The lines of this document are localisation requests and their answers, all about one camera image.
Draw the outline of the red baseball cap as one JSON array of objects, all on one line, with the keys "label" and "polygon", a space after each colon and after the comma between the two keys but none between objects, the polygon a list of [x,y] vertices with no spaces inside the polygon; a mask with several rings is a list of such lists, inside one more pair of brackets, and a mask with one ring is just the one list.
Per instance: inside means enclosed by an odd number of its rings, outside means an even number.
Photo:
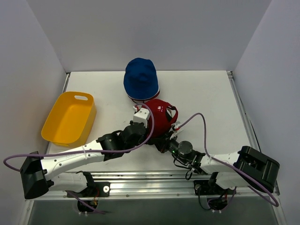
[{"label": "red baseball cap", "polygon": [[179,114],[177,108],[160,99],[152,99],[146,102],[146,105],[151,109],[154,116],[154,130],[151,138],[164,135],[177,121]]}]

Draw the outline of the red bucket hat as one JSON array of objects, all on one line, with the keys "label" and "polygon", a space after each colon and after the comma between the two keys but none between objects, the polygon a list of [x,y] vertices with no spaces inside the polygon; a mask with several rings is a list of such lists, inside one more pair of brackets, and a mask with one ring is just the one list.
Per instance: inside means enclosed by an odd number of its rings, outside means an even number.
[{"label": "red bucket hat", "polygon": [[147,99],[134,99],[132,97],[129,97],[130,100],[132,100],[134,103],[145,103],[145,102],[148,102],[150,100],[153,100],[155,98],[157,98],[160,94],[160,91],[158,91],[154,96],[150,97],[150,98],[147,98]]}]

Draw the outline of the blue bucket hat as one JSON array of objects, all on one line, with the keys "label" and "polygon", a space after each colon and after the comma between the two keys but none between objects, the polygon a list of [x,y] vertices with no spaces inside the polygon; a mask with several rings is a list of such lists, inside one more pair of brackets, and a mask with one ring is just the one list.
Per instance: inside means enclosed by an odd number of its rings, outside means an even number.
[{"label": "blue bucket hat", "polygon": [[123,79],[125,92],[134,99],[147,99],[159,91],[157,71],[149,59],[135,58],[126,68]]}]

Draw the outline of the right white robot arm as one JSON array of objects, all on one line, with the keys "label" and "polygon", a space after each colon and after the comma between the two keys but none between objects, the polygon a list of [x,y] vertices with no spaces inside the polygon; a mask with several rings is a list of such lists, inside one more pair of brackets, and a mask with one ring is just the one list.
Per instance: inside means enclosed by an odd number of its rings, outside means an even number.
[{"label": "right white robot arm", "polygon": [[274,191],[279,162],[250,146],[233,153],[208,156],[194,150],[190,142],[177,142],[176,138],[155,138],[153,143],[161,153],[170,152],[174,160],[190,172],[210,174],[208,188],[215,194],[223,189],[246,186],[264,193]]}]

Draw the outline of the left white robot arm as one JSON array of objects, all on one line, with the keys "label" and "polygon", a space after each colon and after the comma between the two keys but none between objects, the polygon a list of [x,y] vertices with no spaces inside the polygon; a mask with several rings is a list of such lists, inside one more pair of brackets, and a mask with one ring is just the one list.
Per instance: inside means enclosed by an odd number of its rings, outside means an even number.
[{"label": "left white robot arm", "polygon": [[92,175],[89,172],[71,174],[68,171],[122,157],[124,153],[143,146],[153,131],[152,127],[146,128],[143,123],[131,121],[124,130],[106,134],[81,147],[56,154],[32,152],[26,155],[20,169],[25,199],[35,199],[53,190],[92,195],[96,187]]}]

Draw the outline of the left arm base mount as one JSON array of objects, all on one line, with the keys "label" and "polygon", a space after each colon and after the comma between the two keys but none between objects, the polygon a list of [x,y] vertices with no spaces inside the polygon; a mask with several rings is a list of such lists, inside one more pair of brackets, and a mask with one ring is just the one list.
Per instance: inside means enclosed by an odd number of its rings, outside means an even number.
[{"label": "left arm base mount", "polygon": [[75,198],[77,200],[77,209],[79,213],[85,215],[99,213],[110,213],[105,210],[97,210],[99,198],[110,196],[110,182],[101,181],[95,182],[90,172],[79,171],[76,174],[83,175],[86,179],[86,188],[77,193],[74,191],[67,191],[68,198]]}]

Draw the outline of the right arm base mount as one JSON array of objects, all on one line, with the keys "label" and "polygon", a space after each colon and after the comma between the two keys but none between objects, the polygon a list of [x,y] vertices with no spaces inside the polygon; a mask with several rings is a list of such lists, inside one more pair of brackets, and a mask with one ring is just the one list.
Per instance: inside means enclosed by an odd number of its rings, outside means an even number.
[{"label": "right arm base mount", "polygon": [[208,180],[194,180],[194,191],[203,210],[221,213],[236,194],[234,189],[222,189]]}]

